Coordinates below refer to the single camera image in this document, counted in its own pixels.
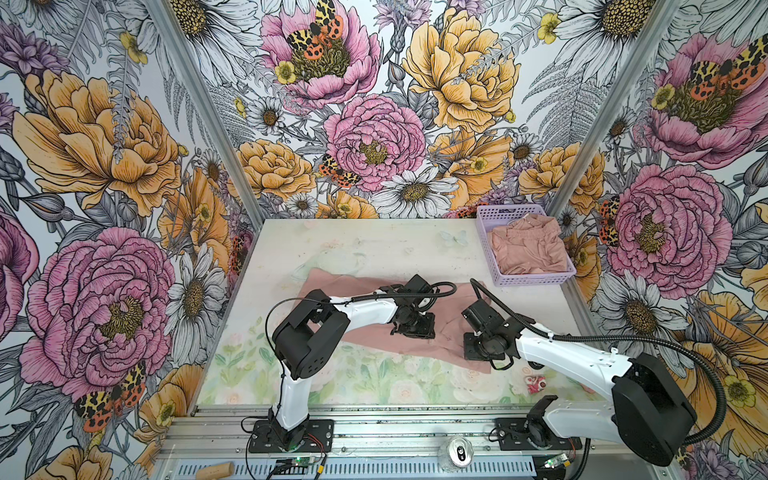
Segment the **butterfly sticker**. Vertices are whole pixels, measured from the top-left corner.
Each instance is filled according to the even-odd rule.
[[[122,382],[109,390],[91,392],[74,403],[75,412],[85,420],[83,430],[96,433],[106,428],[113,416],[120,416],[124,409],[135,407],[147,386],[147,367],[138,363]]]
[[[318,0],[315,7],[315,21],[307,30],[298,30],[288,35],[288,45],[307,60],[320,60],[326,49],[332,47],[332,40],[339,40],[344,33],[344,21],[336,15],[333,0]]]
[[[323,159],[320,161],[320,165],[317,170],[326,177],[331,177],[331,181],[334,184],[339,185],[341,188],[350,188],[357,185],[362,178],[354,173],[344,171],[339,162],[335,158],[328,154],[323,155]]]
[[[618,211],[618,195],[609,198],[603,202],[603,205],[600,207],[600,215],[603,217],[603,219],[600,220],[600,241],[609,247],[619,246],[619,233],[616,231],[616,225],[614,223]]]
[[[722,97],[729,88],[744,90],[754,84],[766,70],[763,60],[768,58],[768,34],[747,46],[736,58],[722,65],[714,61],[697,61],[690,67],[693,87],[690,96],[705,101],[713,94]]]
[[[458,235],[442,231],[440,232],[440,237],[445,241],[446,247],[453,247],[454,244],[462,247],[469,245],[469,242],[467,241],[467,230],[458,232]]]

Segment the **metal vent grill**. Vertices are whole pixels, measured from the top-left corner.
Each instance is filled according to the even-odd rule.
[[[219,461],[199,462],[194,460],[182,460],[176,471],[175,478],[171,480],[194,480],[195,473],[207,467],[227,462]],[[236,460],[235,473],[227,480],[252,480],[246,470],[245,460]],[[275,466],[274,460],[255,458],[249,459],[248,464],[257,480],[263,480]],[[313,478],[317,465],[310,466],[306,472],[295,468],[282,475],[274,475],[274,480],[299,480]],[[326,469],[320,478],[326,480],[357,480],[359,478],[408,478],[409,480],[421,480],[427,478],[530,478],[536,475],[533,458],[530,456],[483,456],[475,457],[472,464],[456,473],[444,472],[435,457],[424,458],[329,458]]]

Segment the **pink cloth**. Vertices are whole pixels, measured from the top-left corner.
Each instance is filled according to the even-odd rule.
[[[305,296],[318,288],[328,296],[364,295],[385,285],[405,284],[407,281],[332,275],[325,270],[313,268],[298,296]],[[469,283],[459,283],[456,293],[438,298],[435,305],[429,309],[435,314],[435,338],[431,340],[412,339],[399,334],[389,335],[393,327],[391,323],[354,329],[345,334],[342,340],[385,352],[426,356],[477,372],[490,373],[488,362],[464,360],[464,333],[473,330],[462,316],[462,311],[476,300],[475,291]]]
[[[568,270],[568,253],[553,217],[528,214],[488,233],[498,270],[504,275]]]

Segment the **lavender basket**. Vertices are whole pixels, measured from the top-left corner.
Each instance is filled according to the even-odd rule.
[[[541,205],[522,204],[522,205],[481,205],[478,207],[476,225],[480,243],[485,252],[485,260],[488,262],[488,268],[491,270],[493,284],[496,286],[513,285],[544,285],[546,283],[563,283],[576,274],[576,268],[568,258],[568,271],[563,273],[528,273],[522,275],[502,275],[498,270],[496,255],[493,253],[491,243],[488,241],[488,232],[494,227],[507,225],[513,220],[523,218],[525,214],[546,215]]]

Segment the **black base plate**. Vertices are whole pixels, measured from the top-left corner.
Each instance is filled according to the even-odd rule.
[[[333,444],[333,420],[310,419],[306,426],[306,433],[310,433],[320,440],[326,452],[331,451],[331,445]],[[278,446],[279,442],[276,441],[276,438],[268,420],[257,420],[253,424],[253,435],[248,440],[248,453],[284,452]],[[304,439],[299,448],[293,452],[319,453],[320,450],[320,445],[311,440]]]
[[[503,418],[496,419],[496,432],[503,431],[505,435],[501,435],[498,438],[498,447],[503,452],[509,452],[511,450],[528,450],[537,449],[541,450],[541,447],[537,447],[528,440],[528,432],[524,430],[525,418]],[[561,439],[560,437],[552,437],[551,446],[549,449],[553,450],[581,450],[581,439],[578,437],[571,437],[570,439]]]
[[[464,360],[503,360],[505,358],[504,353],[492,355],[489,359],[487,356],[483,356],[477,349],[478,337],[472,332],[464,334]]]

